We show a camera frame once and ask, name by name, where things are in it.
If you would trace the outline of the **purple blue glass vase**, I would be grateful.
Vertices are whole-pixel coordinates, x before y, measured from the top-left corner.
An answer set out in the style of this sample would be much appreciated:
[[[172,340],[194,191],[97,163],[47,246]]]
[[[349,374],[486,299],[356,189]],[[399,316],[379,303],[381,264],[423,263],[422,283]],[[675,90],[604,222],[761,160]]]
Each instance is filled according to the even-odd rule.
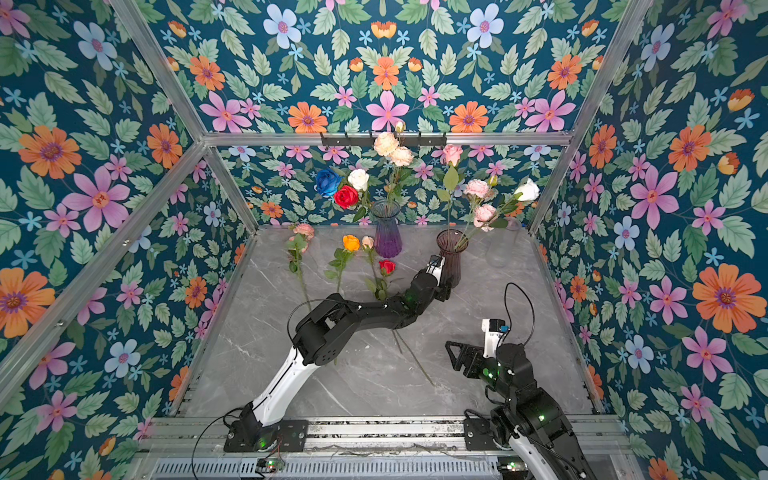
[[[378,200],[371,206],[371,215],[375,221],[374,249],[385,259],[397,257],[403,248],[397,216],[400,205],[393,200]]]

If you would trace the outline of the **dark smoky glass vase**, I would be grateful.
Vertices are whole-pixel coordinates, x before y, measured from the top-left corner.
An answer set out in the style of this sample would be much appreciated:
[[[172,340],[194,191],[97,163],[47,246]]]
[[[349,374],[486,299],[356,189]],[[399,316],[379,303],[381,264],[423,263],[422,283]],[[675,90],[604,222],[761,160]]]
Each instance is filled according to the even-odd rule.
[[[459,230],[445,229],[436,243],[443,258],[440,285],[455,288],[461,281],[461,255],[469,246],[468,237]]]

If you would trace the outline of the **orange artificial flower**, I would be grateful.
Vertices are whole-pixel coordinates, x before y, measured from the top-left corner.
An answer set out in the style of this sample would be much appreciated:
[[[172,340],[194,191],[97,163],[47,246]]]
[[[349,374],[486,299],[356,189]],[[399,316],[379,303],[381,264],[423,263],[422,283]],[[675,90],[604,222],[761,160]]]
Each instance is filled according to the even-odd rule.
[[[333,258],[328,262],[325,276],[335,282],[335,292],[341,291],[341,283],[345,270],[361,248],[361,240],[354,235],[345,235],[342,246],[334,251]]]

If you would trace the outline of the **clear glass vase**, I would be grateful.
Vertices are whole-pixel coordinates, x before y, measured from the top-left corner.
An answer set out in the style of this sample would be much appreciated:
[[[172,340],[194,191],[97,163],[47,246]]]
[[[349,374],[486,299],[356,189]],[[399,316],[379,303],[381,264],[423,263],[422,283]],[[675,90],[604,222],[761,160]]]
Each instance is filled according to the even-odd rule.
[[[522,223],[517,218],[510,218],[504,228],[495,228],[488,234],[486,261],[494,268],[506,267],[514,253]]]

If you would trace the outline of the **light pink peony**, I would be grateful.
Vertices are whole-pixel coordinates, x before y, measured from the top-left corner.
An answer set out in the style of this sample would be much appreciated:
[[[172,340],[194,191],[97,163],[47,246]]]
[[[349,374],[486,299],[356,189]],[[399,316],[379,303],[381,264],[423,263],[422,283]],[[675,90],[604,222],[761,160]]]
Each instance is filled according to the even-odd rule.
[[[468,246],[470,238],[478,231],[489,232],[497,220],[497,208],[490,202],[492,188],[482,180],[470,180],[465,188],[465,196],[469,200],[467,226],[459,236],[456,248],[461,250]]]

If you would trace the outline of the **red artificial rose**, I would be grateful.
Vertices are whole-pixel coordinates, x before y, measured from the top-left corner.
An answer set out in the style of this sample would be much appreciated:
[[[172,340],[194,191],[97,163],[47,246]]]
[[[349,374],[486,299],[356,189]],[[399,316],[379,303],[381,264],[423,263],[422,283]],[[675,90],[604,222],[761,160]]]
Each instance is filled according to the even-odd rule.
[[[333,196],[335,203],[342,209],[352,209],[360,201],[358,191],[350,185],[342,186]]]

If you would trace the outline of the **pink carnation top flower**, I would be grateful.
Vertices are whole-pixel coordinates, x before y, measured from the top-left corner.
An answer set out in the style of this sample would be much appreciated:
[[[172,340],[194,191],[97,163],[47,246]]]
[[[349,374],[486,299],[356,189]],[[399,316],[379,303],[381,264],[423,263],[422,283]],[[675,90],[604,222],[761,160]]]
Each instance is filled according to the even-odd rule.
[[[293,226],[292,235],[286,242],[287,254],[289,255],[289,270],[297,278],[300,291],[304,297],[305,306],[309,310],[312,309],[312,305],[303,274],[303,259],[313,238],[314,228],[307,223],[300,223]]]

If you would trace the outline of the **blue artificial rose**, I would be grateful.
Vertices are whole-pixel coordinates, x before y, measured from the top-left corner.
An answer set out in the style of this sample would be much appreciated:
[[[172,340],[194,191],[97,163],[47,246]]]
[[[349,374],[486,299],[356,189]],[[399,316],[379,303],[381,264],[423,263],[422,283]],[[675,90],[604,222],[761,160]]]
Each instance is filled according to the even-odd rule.
[[[324,198],[331,198],[336,194],[341,183],[342,178],[333,169],[324,169],[315,177],[314,190]]]

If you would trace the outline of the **small pink rose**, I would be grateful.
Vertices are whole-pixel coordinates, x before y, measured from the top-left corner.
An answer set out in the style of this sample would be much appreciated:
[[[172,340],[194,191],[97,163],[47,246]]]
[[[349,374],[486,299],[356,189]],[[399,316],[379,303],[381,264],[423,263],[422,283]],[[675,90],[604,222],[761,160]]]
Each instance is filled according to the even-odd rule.
[[[462,148],[455,144],[448,144],[442,149],[443,163],[447,170],[444,173],[442,188],[438,191],[438,197],[446,204],[448,222],[451,222],[454,191],[461,180],[458,164],[461,160],[462,153]]]

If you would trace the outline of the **cream pink peony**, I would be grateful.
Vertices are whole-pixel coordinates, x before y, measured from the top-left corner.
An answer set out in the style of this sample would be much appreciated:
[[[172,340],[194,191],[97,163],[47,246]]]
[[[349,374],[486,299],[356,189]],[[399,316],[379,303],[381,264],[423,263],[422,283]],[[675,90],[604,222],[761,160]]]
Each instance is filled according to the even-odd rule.
[[[379,133],[374,140],[374,150],[390,166],[385,192],[388,201],[395,201],[403,171],[412,165],[414,153],[410,148],[404,146],[399,137],[392,132]]]

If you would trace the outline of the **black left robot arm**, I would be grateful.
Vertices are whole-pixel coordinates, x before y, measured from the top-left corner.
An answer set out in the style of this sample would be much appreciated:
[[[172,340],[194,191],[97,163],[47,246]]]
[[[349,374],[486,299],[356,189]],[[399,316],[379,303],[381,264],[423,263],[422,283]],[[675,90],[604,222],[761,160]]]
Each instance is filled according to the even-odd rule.
[[[375,302],[354,302],[340,294],[322,299],[296,326],[291,349],[263,392],[238,409],[227,424],[224,451],[264,452],[275,448],[287,407],[307,380],[335,360],[359,331],[399,330],[413,324],[435,300],[449,298],[450,280],[443,280],[446,258],[430,257],[402,293]]]

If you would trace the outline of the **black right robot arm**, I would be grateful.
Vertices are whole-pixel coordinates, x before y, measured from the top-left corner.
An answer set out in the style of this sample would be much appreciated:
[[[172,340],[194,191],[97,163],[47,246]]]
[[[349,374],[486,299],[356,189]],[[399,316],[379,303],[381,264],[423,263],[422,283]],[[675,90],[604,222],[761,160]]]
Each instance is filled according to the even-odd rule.
[[[448,341],[451,366],[483,382],[499,396],[487,414],[464,412],[469,451],[505,451],[499,471],[528,471],[535,479],[594,479],[573,427],[558,402],[538,385],[521,344],[502,343],[485,354],[480,346]]]

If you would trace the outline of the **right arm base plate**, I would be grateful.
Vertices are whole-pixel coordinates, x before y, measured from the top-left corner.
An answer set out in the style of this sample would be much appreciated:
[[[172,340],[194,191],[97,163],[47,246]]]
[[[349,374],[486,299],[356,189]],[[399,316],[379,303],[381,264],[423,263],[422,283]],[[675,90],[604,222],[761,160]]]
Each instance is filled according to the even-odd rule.
[[[497,440],[490,423],[485,418],[480,418],[471,413],[463,419],[464,442],[468,451],[511,451],[510,445]]]

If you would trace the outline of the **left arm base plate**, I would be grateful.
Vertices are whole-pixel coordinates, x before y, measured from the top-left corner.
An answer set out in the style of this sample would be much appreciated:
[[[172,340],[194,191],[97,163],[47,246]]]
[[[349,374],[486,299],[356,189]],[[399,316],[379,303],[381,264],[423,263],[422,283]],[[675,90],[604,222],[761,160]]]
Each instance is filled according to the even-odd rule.
[[[283,420],[267,427],[236,420],[229,428],[223,450],[227,453],[297,453],[304,450],[309,422]]]

